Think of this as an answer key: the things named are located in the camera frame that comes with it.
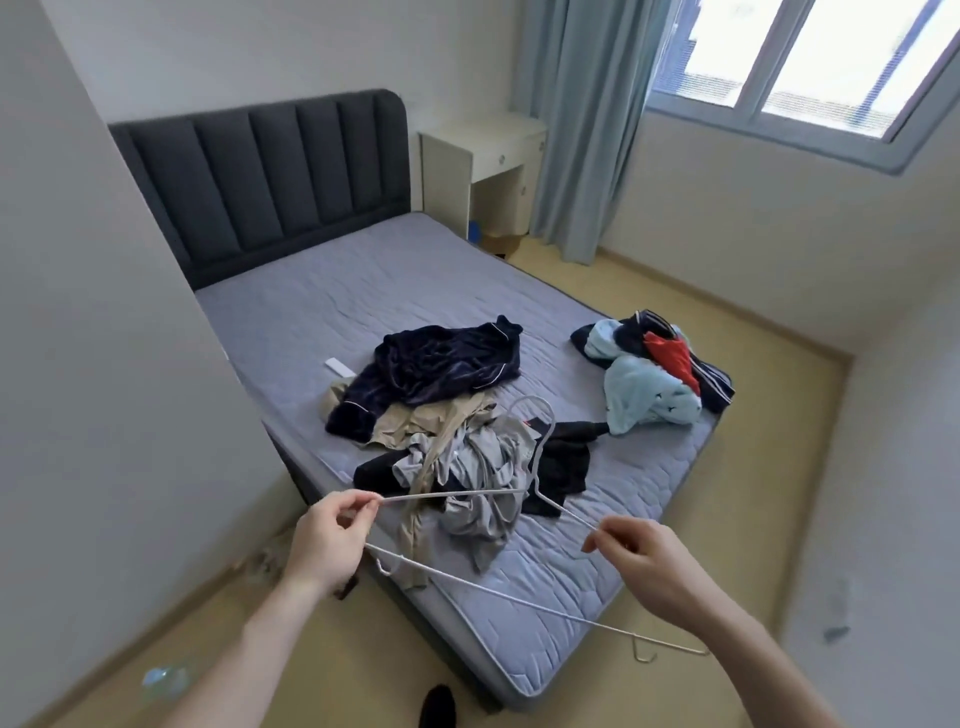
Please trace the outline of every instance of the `beige garment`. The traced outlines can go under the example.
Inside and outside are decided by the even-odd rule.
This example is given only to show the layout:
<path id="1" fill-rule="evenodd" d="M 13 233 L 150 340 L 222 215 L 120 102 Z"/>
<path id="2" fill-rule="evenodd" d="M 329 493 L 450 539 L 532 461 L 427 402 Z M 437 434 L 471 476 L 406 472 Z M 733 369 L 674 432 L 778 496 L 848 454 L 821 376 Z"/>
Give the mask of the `beige garment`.
<path id="1" fill-rule="evenodd" d="M 469 395 L 466 400 L 464 400 L 464 397 L 466 397 L 466 395 L 461 395 L 446 402 L 437 402 L 437 404 L 446 405 L 439 419 L 439 422 L 443 423 L 443 428 L 440 432 L 436 433 L 436 437 L 434 437 L 433 442 L 430 443 L 430 450 L 423 456 L 423 464 L 420 466 L 420 472 L 417 473 L 417 477 L 414 478 L 413 485 L 410 487 L 411 496 L 417 493 L 429 493 L 433 489 L 434 461 L 446 449 L 450 441 L 453 440 L 457 429 L 460 428 L 467 419 L 483 409 L 484 406 L 489 409 L 496 407 L 496 404 L 493 402 L 484 405 L 484 402 L 487 400 L 487 394 L 485 392 L 477 392 L 476 394 Z M 401 554 L 425 564 L 429 563 L 430 554 L 426 546 L 426 541 L 420 537 L 420 530 L 422 529 L 420 514 L 422 513 L 422 508 L 422 500 L 408 500 L 407 504 L 403 507 L 403 518 L 400 520 L 398 545 Z M 397 582 L 404 589 L 410 587 L 425 587 L 427 582 L 426 573 L 421 569 L 404 569 L 396 575 L 396 578 Z"/>
<path id="2" fill-rule="evenodd" d="M 320 416 L 326 422 L 333 408 L 340 404 L 344 392 L 353 382 L 353 377 L 335 379 L 320 400 Z M 422 432 L 425 435 L 438 435 L 450 416 L 462 417 L 461 424 L 470 415 L 479 412 L 492 403 L 485 392 L 472 395 L 460 395 L 452 400 L 421 404 L 408 407 L 394 402 L 377 419 L 373 426 L 373 435 L 368 443 L 378 443 L 384 448 L 405 449 L 410 444 L 410 436 Z"/>
<path id="3" fill-rule="evenodd" d="M 320 400 L 320 414 L 324 421 L 329 418 L 333 408 L 343 401 L 344 393 L 352 381 L 353 377 L 336 379 L 324 392 Z M 423 458 L 423 466 L 410 488 L 411 495 L 429 493 L 433 488 L 433 463 L 449 445 L 457 428 L 478 412 L 493 410 L 495 407 L 496 404 L 487 392 L 463 394 L 452 400 L 421 404 L 413 408 L 395 402 L 377 419 L 373 426 L 373 435 L 366 445 L 377 443 L 389 449 L 405 449 L 414 434 L 433 436 L 430 450 Z M 400 553 L 426 562 L 429 560 L 429 553 L 426 542 L 420 537 L 422 506 L 421 500 L 410 500 L 406 503 L 397 540 Z M 420 569 L 402 568 L 395 577 L 404 589 L 426 586 L 426 574 Z"/>

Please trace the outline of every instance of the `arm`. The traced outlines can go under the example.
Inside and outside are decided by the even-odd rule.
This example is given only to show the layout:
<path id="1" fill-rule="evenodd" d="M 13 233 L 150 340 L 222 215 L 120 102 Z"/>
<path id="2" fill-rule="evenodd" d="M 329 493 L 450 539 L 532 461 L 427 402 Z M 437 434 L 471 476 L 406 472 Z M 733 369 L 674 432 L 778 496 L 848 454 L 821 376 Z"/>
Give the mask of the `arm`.
<path id="1" fill-rule="evenodd" d="M 611 516 L 584 542 L 584 551 L 595 549 L 640 604 L 716 655 L 756 728 L 842 728 L 763 626 L 716 585 L 670 528 Z"/>
<path id="2" fill-rule="evenodd" d="M 276 589 L 233 644 L 163 723 L 163 728 L 256 728 L 317 602 L 356 571 L 380 496 L 332 493 L 300 518 Z M 359 509 L 342 527 L 346 512 Z"/>

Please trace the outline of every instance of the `curtain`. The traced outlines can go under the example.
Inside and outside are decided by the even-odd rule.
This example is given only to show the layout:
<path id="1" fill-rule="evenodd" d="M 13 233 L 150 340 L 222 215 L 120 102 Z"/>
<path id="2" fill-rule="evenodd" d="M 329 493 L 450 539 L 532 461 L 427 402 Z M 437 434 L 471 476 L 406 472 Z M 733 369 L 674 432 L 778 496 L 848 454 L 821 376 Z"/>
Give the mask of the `curtain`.
<path id="1" fill-rule="evenodd" d="M 530 232 L 591 263 L 646 102 L 670 0 L 527 0 L 513 108 L 549 129 Z"/>

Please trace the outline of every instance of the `dark gray headboard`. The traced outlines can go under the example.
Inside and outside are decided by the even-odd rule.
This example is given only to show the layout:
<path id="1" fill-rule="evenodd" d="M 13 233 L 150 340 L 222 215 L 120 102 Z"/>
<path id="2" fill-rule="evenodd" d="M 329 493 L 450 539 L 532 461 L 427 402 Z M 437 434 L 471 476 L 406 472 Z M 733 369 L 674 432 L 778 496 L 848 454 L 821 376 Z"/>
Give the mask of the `dark gray headboard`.
<path id="1" fill-rule="evenodd" d="M 392 91 L 110 127 L 194 290 L 410 211 Z"/>

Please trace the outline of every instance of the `clothes pile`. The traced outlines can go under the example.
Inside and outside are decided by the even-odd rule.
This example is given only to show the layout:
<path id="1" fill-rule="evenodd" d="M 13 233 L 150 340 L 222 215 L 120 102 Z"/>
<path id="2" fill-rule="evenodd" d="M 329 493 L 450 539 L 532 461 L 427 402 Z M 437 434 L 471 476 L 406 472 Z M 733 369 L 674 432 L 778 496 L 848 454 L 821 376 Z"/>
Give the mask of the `clothes pile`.
<path id="1" fill-rule="evenodd" d="M 691 425 L 702 408 L 720 414 L 731 403 L 729 376 L 690 350 L 679 328 L 650 310 L 578 328 L 570 341 L 607 370 L 607 424 L 622 435 L 642 423 Z"/>
<path id="2" fill-rule="evenodd" d="M 485 570 L 504 546 L 520 513 L 557 518 L 538 497 L 499 490 L 527 488 L 531 460 L 548 428 L 523 422 L 493 400 L 491 388 L 520 375 L 523 328 L 499 316 L 473 328 L 428 326 L 385 336 L 373 361 L 357 376 L 337 379 L 321 401 L 326 430 L 360 445 L 388 451 L 361 464 L 353 484 L 384 496 L 489 491 L 438 500 L 408 501 L 398 530 L 400 552 L 429 561 L 422 531 L 439 507 L 443 530 L 464 544 L 474 567 Z M 695 422 L 703 407 L 730 404 L 730 378 L 701 361 L 683 333 L 651 311 L 605 319 L 570 335 L 574 346 L 604 367 L 605 423 L 556 423 L 543 444 L 540 491 L 561 506 L 587 488 L 590 446 L 608 433 L 639 423 Z M 408 570 L 403 586 L 425 584 Z"/>
<path id="3" fill-rule="evenodd" d="M 507 416 L 485 390 L 520 374 L 523 328 L 505 316 L 474 328 L 417 328 L 384 337 L 373 362 L 333 383 L 321 402 L 326 430 L 394 450 L 359 466 L 354 485 L 384 495 L 526 488 L 538 433 Z M 485 570 L 519 517 L 523 493 L 444 499 L 441 526 L 466 537 Z M 404 508 L 400 550 L 423 561 L 422 504 Z M 410 586 L 423 583 L 414 571 Z"/>

